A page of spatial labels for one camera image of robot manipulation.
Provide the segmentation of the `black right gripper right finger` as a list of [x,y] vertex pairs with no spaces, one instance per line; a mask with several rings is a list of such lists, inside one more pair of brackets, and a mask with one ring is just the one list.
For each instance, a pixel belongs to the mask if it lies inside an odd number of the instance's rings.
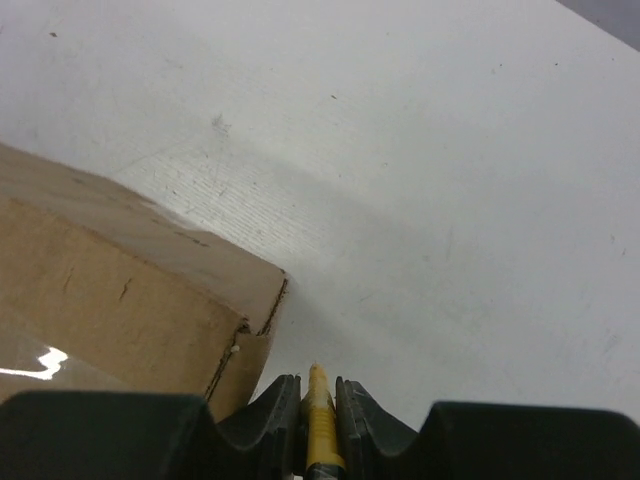
[[639,427],[613,411],[438,401],[413,430],[342,378],[336,408],[351,479],[639,476]]

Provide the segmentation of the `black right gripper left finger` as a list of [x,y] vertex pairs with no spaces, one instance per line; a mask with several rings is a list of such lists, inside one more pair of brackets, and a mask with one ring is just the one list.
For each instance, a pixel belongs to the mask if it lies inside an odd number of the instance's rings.
[[4,479],[289,479],[300,380],[216,421],[196,395],[39,390],[1,406]]

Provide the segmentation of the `yellow utility knife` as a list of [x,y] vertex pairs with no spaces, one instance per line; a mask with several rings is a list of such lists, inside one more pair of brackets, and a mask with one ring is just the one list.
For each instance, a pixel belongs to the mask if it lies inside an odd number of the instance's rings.
[[336,412],[325,369],[314,363],[303,399],[308,434],[304,479],[346,478],[346,465],[337,438]]

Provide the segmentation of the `brown cardboard express box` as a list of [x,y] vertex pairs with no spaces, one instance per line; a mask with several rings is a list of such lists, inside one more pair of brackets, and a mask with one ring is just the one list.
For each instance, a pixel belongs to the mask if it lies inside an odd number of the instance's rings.
[[223,419],[263,371],[285,272],[106,178],[1,149],[1,394],[203,396]]

